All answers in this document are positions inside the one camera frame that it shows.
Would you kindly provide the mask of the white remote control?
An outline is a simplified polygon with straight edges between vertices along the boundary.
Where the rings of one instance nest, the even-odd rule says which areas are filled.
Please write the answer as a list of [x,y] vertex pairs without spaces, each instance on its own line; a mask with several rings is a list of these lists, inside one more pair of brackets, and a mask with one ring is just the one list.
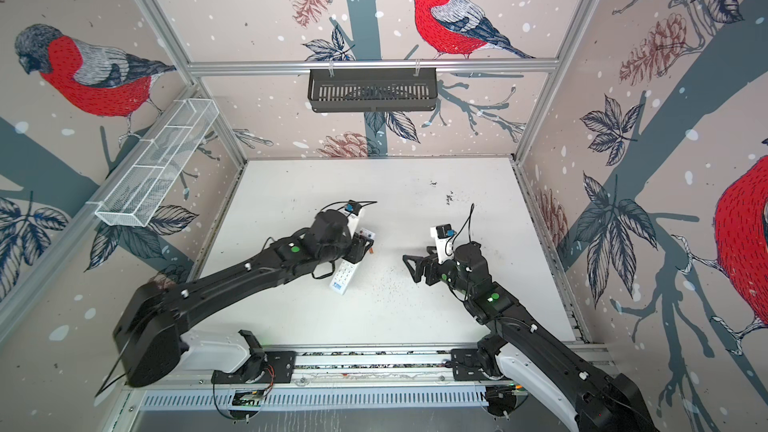
[[[374,232],[367,229],[360,229],[358,232],[372,233],[374,235],[374,242],[375,242],[376,234]],[[362,261],[359,263],[348,263],[342,258],[338,264],[338,267],[335,269],[334,274],[331,277],[331,283],[329,284],[330,289],[340,295],[343,295],[346,292],[349,284],[351,283],[355,275],[357,268],[362,263]]]

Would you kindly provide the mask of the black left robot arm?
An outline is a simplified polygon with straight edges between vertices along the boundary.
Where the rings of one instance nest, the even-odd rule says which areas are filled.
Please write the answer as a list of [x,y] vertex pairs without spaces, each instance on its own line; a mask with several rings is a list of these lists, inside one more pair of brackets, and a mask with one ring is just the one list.
[[373,241],[356,232],[368,201],[332,203],[311,226],[274,240],[249,259],[201,279],[161,287],[141,285],[113,333],[117,364],[133,388],[153,384],[181,362],[191,345],[182,335],[217,312],[263,290],[313,275],[318,266],[360,262]]

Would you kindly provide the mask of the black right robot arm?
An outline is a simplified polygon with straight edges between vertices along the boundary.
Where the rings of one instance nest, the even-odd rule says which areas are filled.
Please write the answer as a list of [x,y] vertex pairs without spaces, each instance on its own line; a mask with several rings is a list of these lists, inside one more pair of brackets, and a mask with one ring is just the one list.
[[479,243],[463,244],[445,260],[435,247],[428,252],[404,255],[403,263],[414,282],[442,282],[464,294],[464,308],[489,329],[476,354],[486,375],[521,385],[571,431],[656,429],[635,382],[609,375],[551,334],[492,278]]

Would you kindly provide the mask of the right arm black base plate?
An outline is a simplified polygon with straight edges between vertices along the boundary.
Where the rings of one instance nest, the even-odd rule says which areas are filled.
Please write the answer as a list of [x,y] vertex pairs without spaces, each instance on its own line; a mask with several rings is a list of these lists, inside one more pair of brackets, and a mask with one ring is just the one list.
[[495,360],[484,349],[454,348],[450,351],[449,365],[456,382],[499,379]]

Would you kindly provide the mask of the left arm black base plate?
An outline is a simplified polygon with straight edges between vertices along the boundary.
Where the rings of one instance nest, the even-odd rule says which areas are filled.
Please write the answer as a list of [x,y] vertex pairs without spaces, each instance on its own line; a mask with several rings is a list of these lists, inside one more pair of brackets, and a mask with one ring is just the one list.
[[288,384],[297,358],[295,351],[266,351],[252,354],[233,372],[214,370],[215,385]]

